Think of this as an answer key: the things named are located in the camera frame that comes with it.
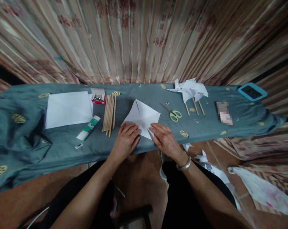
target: silver bracelet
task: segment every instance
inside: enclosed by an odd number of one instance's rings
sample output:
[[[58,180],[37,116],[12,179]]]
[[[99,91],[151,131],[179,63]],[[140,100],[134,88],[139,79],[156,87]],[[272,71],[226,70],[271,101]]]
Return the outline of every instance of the silver bracelet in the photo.
[[[188,157],[188,161],[187,161],[187,163],[186,163],[186,165],[184,165],[183,167],[179,167],[178,166],[178,164],[177,164],[177,169],[179,170],[179,171],[183,171],[183,170],[186,170],[186,169],[188,169],[188,167],[191,165],[191,157]]]

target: green-handled scissors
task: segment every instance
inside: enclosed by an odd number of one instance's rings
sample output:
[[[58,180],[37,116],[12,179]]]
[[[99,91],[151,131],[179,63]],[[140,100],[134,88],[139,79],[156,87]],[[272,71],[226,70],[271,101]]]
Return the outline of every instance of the green-handled scissors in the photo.
[[[169,117],[170,117],[170,119],[171,120],[173,120],[173,121],[179,121],[179,119],[178,118],[181,118],[182,117],[182,115],[181,115],[181,113],[180,112],[178,112],[178,111],[175,111],[175,110],[170,110],[170,109],[168,109],[167,107],[165,107],[163,104],[161,104],[166,110],[168,110],[168,112],[169,112]]]

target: bamboo skewer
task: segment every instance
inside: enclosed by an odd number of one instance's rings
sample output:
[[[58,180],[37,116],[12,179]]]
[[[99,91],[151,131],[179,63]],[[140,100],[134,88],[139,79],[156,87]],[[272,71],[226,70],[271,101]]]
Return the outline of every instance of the bamboo skewer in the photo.
[[[199,105],[200,105],[200,107],[201,107],[201,110],[202,110],[203,115],[205,115],[205,114],[204,114],[204,110],[203,110],[203,108],[202,108],[202,105],[201,105],[201,103],[200,103],[200,100],[198,100],[198,102],[199,102]]]
[[[102,132],[105,131],[106,123],[107,123],[107,113],[108,113],[108,106],[109,106],[109,96],[106,96],[106,107],[105,107],[105,114],[104,114],[104,124],[103,124],[103,129]]]
[[[185,106],[186,106],[186,110],[187,110],[187,113],[189,115],[189,111],[188,111],[188,107],[187,107],[187,104],[185,103]]]
[[[112,103],[111,103],[111,109],[110,109],[110,112],[111,112],[111,121],[110,121],[110,126],[109,126],[109,129],[110,129],[109,137],[111,137],[111,131],[112,131],[113,105],[114,105],[114,95],[112,96]]]
[[[115,111],[116,111],[116,95],[115,95],[115,102],[114,102],[113,129],[115,127]]]
[[[194,97],[192,98],[192,101],[194,102],[194,105],[195,105],[195,109],[196,109],[197,115],[199,115],[199,112],[198,112],[198,109],[197,109],[197,106],[196,106],[196,102],[195,102],[195,100],[194,100]]]
[[[111,118],[111,103],[112,103],[112,98],[110,95],[110,99],[109,99],[109,108],[108,108],[108,116],[107,116],[107,125],[106,125],[106,136],[108,136],[108,131],[109,131],[109,123],[110,123],[110,118]]]

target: green glue stick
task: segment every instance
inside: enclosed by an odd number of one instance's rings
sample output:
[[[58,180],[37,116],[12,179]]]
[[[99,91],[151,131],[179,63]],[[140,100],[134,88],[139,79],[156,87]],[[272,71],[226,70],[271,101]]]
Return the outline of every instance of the green glue stick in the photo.
[[[93,130],[93,128],[96,126],[98,121],[100,120],[100,117],[93,116],[91,121],[85,126],[85,128],[79,133],[79,135],[76,137],[79,140],[85,140],[86,137],[89,135],[89,133]]]

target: gray-blue cloth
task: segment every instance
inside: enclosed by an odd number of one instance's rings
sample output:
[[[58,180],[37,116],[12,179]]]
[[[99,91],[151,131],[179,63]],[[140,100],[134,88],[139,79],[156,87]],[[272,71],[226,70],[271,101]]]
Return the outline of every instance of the gray-blue cloth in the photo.
[[[174,88],[173,84],[164,84]],[[88,91],[90,88],[104,88],[106,94],[119,91],[117,97],[115,129],[109,138],[102,133],[105,105],[94,105],[94,115],[101,118],[85,141],[76,136],[86,123],[52,129],[44,129],[47,109],[47,93]],[[0,94],[0,166],[7,169],[0,175],[0,191],[11,189],[40,175],[67,169],[77,165],[106,159],[115,142],[119,127],[129,113],[135,99],[140,100],[161,113],[159,123],[169,126],[180,144],[200,142],[222,137],[246,137],[266,135],[279,128],[285,118],[271,114],[261,102],[250,102],[237,92],[238,86],[206,86],[209,97],[200,101],[205,115],[197,103],[196,112],[187,114],[180,93],[161,88],[160,84],[124,85],[74,85],[74,84],[36,84],[19,85]],[[215,102],[226,101],[232,115],[234,126],[221,124]],[[173,122],[169,109],[181,112],[182,118]],[[187,101],[188,109],[194,108],[192,100]],[[16,115],[24,119],[16,123]],[[180,131],[188,134],[185,138]],[[155,150],[152,140],[141,137],[134,154]]]

